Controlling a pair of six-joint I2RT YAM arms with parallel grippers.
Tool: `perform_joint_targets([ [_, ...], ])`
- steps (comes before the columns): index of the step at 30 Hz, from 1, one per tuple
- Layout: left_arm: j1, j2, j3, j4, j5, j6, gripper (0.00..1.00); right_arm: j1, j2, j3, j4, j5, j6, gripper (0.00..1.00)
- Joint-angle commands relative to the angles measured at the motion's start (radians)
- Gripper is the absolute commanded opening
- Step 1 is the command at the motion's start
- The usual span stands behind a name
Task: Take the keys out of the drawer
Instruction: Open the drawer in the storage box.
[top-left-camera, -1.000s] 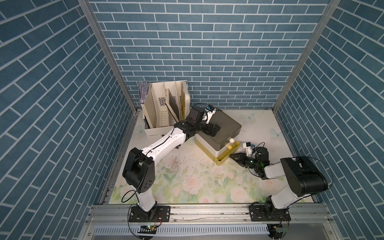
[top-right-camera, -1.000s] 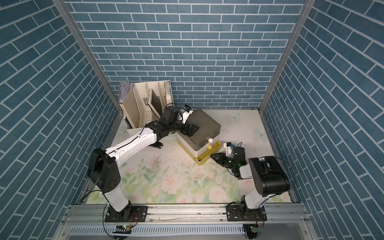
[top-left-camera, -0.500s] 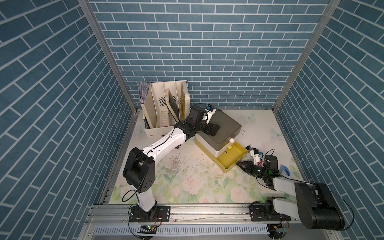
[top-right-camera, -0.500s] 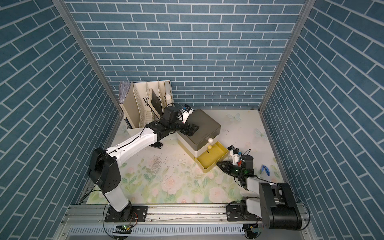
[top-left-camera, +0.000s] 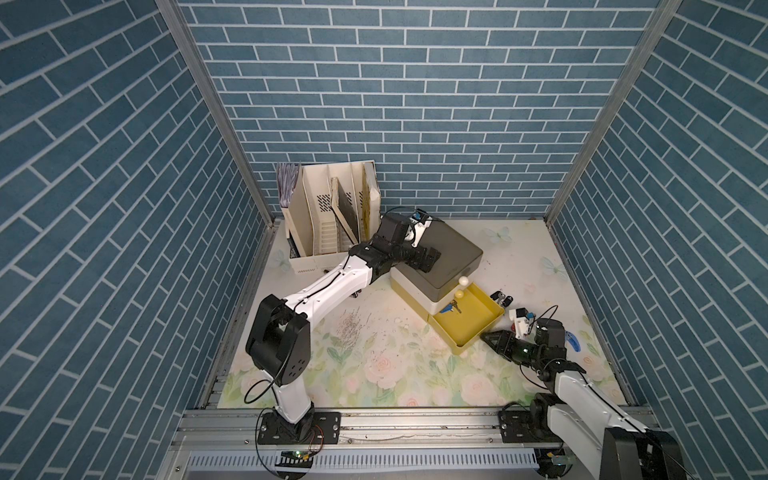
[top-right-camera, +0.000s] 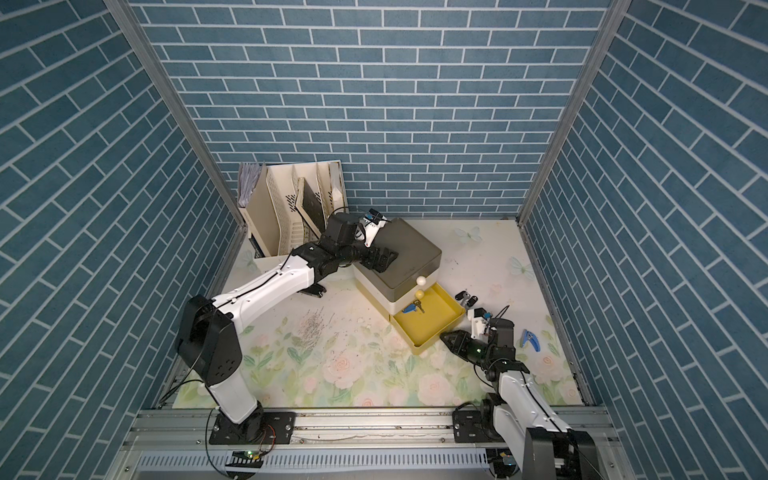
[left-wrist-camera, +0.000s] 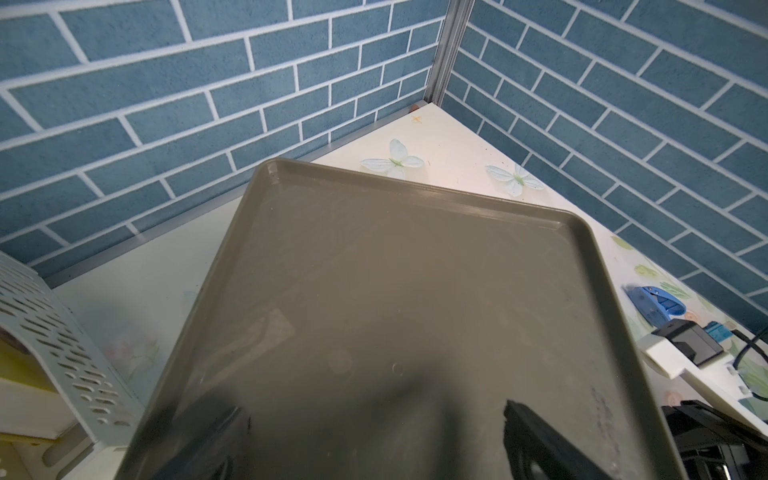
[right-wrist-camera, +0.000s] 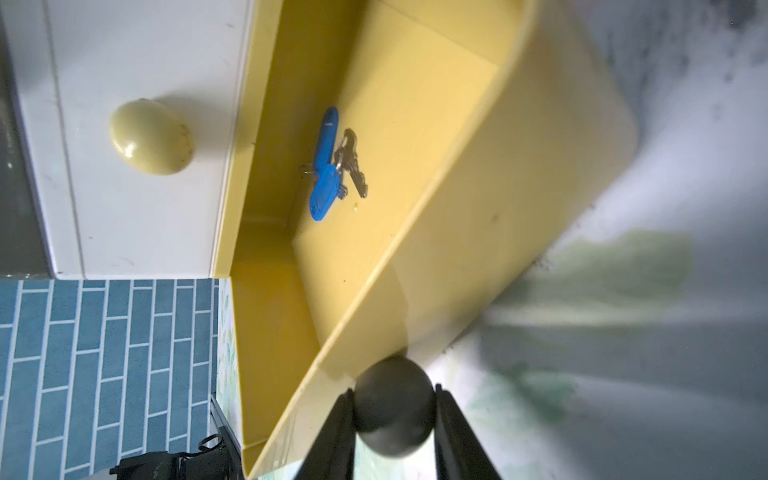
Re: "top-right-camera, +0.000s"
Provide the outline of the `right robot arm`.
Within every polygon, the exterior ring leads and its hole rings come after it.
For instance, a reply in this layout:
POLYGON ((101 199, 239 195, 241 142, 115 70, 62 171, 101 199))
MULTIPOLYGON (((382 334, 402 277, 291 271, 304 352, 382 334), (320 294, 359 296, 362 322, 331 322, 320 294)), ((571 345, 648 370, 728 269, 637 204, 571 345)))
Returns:
POLYGON ((479 407, 482 439, 503 441, 523 479, 601 479, 598 449, 546 403, 516 359, 514 323, 491 318, 483 342, 465 330, 440 334, 449 351, 482 370, 492 391, 479 407))

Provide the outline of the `yellow bottom drawer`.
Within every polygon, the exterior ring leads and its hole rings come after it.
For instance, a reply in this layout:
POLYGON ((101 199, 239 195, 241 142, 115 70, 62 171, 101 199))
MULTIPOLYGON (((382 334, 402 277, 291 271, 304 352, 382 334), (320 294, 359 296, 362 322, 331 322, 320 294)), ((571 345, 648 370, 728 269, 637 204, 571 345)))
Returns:
POLYGON ((452 331, 465 317, 466 310, 439 283, 425 290, 422 298, 424 313, 403 314, 402 310, 389 321, 414 355, 420 355, 440 339, 440 334, 452 331))

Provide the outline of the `blue key fob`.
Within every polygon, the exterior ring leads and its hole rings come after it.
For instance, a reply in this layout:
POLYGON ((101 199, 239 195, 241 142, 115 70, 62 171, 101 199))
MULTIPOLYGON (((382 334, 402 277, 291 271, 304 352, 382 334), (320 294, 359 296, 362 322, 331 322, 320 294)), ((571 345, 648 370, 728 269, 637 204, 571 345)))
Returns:
POLYGON ((530 346, 536 353, 541 351, 541 345, 536 334, 530 330, 524 329, 521 333, 520 347, 526 348, 527 346, 530 346))

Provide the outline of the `grey three-drawer cabinet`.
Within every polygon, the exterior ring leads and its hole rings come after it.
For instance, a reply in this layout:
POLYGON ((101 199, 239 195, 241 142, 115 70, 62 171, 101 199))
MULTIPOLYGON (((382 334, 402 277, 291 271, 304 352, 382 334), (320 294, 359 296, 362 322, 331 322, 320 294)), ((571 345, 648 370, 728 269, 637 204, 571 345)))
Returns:
POLYGON ((373 245, 398 254, 383 273, 355 264, 360 292, 381 315, 396 315, 438 279, 442 250, 407 221, 397 218, 376 235, 373 245))

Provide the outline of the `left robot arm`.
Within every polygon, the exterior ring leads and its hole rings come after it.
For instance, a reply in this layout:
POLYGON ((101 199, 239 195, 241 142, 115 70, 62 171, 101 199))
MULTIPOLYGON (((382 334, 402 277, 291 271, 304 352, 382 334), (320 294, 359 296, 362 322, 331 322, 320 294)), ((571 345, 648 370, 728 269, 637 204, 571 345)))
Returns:
POLYGON ((390 222, 374 209, 365 214, 334 212, 318 239, 293 248, 272 269, 215 297, 196 295, 186 302, 176 350, 218 407, 214 443, 247 445, 275 436, 243 370, 240 338, 247 328, 297 293, 322 296, 322 280, 345 265, 384 272, 398 254, 376 245, 375 239, 390 222))

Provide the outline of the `blue tag key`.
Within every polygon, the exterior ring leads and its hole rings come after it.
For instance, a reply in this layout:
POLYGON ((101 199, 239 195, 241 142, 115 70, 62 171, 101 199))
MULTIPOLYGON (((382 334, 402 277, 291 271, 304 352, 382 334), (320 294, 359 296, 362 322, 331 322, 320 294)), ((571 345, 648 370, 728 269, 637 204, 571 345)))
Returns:
POLYGON ((413 313, 413 312, 421 312, 424 313, 424 309, 422 307, 422 302, 419 299, 414 300, 409 305, 407 305, 403 310, 403 314, 407 313, 413 313))

